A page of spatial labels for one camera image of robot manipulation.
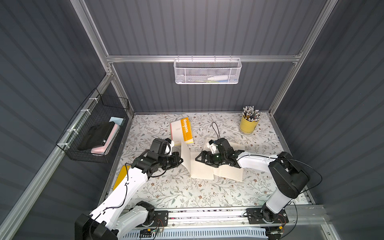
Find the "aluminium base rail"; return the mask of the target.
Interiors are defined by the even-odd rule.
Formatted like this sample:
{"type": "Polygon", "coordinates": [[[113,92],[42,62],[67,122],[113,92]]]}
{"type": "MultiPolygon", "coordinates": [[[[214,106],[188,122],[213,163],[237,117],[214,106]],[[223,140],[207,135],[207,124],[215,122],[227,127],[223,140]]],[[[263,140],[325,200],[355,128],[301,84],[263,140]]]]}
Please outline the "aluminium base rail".
{"type": "MultiPolygon", "coordinates": [[[[166,229],[248,227],[251,224],[247,209],[248,207],[167,209],[168,215],[155,219],[155,226],[166,229]]],[[[285,207],[285,211],[288,218],[286,227],[322,225],[330,221],[322,205],[290,204],[285,207]]]]}

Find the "white orange cover notebook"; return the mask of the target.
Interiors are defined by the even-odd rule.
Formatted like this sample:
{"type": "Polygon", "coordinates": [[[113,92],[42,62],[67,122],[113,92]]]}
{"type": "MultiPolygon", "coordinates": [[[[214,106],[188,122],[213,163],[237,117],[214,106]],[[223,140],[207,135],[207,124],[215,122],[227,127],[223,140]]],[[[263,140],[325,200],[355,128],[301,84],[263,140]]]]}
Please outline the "white orange cover notebook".
{"type": "Polygon", "coordinates": [[[172,141],[175,146],[180,146],[182,142],[193,144],[193,134],[189,118],[184,118],[170,124],[172,141]]]}

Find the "bundle of pencils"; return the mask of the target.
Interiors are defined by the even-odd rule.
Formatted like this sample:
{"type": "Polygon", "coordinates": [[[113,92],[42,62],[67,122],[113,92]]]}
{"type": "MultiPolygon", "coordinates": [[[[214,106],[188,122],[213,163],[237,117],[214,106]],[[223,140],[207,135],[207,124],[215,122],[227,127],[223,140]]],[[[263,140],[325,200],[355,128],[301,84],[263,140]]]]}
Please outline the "bundle of pencils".
{"type": "Polygon", "coordinates": [[[261,113],[254,106],[243,107],[243,117],[248,122],[258,122],[261,119],[261,113]]]}

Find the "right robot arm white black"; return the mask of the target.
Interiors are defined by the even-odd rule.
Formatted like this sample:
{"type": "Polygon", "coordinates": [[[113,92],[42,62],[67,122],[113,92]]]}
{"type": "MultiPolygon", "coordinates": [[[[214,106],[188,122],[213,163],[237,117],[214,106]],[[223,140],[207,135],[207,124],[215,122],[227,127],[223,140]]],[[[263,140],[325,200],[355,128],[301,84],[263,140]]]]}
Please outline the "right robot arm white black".
{"type": "Polygon", "coordinates": [[[277,189],[257,213],[267,224],[273,224],[283,214],[288,203],[297,198],[310,181],[309,174],[288,152],[278,155],[258,155],[244,150],[234,150],[228,140],[210,140],[208,150],[201,151],[195,162],[210,167],[229,166],[270,173],[277,189]]]}

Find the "cream lined notebook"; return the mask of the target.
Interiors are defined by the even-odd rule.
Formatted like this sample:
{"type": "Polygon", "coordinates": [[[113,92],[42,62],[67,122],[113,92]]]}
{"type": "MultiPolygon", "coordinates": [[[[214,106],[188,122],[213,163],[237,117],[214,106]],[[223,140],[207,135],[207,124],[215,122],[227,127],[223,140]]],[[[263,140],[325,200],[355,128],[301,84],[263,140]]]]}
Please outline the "cream lined notebook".
{"type": "Polygon", "coordinates": [[[199,155],[198,152],[191,152],[188,145],[181,143],[182,165],[190,173],[190,177],[194,179],[213,180],[214,176],[227,178],[237,182],[243,181],[244,170],[229,165],[221,165],[218,168],[208,166],[195,160],[199,155]]]}

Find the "yellow pencil cup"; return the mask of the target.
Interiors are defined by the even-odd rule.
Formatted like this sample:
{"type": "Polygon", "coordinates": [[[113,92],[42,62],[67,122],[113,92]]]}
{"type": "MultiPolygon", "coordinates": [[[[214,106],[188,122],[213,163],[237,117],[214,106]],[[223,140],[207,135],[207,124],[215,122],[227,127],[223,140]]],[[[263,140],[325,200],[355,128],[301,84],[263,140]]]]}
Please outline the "yellow pencil cup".
{"type": "Polygon", "coordinates": [[[258,121],[250,122],[242,117],[240,122],[240,131],[245,135],[251,135],[257,127],[258,123],[258,121]]]}

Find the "black pouch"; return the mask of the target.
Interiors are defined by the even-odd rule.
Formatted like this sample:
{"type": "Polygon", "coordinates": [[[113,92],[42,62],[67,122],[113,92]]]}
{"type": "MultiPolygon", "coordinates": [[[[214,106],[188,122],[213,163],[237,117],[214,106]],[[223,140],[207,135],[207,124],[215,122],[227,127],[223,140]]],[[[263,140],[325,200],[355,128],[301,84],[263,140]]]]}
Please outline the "black pouch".
{"type": "Polygon", "coordinates": [[[78,145],[79,151],[103,146],[115,123],[108,122],[92,126],[78,145]]]}

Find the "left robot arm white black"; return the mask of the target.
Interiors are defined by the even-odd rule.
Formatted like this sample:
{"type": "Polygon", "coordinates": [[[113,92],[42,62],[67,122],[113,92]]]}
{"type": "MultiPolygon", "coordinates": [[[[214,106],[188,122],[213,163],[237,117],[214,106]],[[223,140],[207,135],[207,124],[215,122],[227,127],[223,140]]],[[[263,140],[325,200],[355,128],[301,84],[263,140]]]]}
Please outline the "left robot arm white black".
{"type": "Polygon", "coordinates": [[[149,227],[155,222],[153,205],[140,201],[128,213],[123,210],[132,197],[159,169],[170,170],[183,159],[173,152],[171,139],[154,139],[151,147],[134,159],[116,189],[90,214],[75,221],[76,240],[118,240],[137,226],[149,227]]]}

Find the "light blue sticky notes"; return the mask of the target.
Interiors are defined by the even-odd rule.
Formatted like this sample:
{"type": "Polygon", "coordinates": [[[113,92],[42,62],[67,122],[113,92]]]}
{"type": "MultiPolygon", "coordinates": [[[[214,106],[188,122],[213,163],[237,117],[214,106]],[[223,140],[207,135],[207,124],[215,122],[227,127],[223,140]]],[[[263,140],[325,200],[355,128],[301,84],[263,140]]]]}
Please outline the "light blue sticky notes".
{"type": "Polygon", "coordinates": [[[118,126],[121,126],[124,121],[124,118],[118,118],[118,117],[111,117],[109,122],[113,122],[117,124],[118,126]]]}

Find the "yellow framed box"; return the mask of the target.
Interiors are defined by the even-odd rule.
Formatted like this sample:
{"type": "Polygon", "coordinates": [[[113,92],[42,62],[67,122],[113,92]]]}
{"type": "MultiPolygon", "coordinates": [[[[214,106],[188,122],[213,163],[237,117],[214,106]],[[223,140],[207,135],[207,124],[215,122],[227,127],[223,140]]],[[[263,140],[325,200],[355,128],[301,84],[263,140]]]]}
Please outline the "yellow framed box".
{"type": "Polygon", "coordinates": [[[115,181],[115,184],[113,186],[113,190],[115,190],[119,185],[120,183],[126,178],[127,174],[128,174],[128,170],[131,168],[130,165],[123,165],[118,176],[117,176],[117,179],[115,181]]]}

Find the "white tube in basket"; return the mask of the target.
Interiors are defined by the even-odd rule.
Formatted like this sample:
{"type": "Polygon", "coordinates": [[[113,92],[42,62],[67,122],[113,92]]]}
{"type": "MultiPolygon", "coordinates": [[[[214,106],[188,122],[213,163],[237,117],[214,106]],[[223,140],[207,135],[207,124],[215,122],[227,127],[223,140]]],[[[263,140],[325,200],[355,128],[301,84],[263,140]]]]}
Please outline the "white tube in basket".
{"type": "Polygon", "coordinates": [[[228,75],[219,75],[219,76],[213,76],[207,78],[208,82],[228,82],[229,76],[228,75]]]}

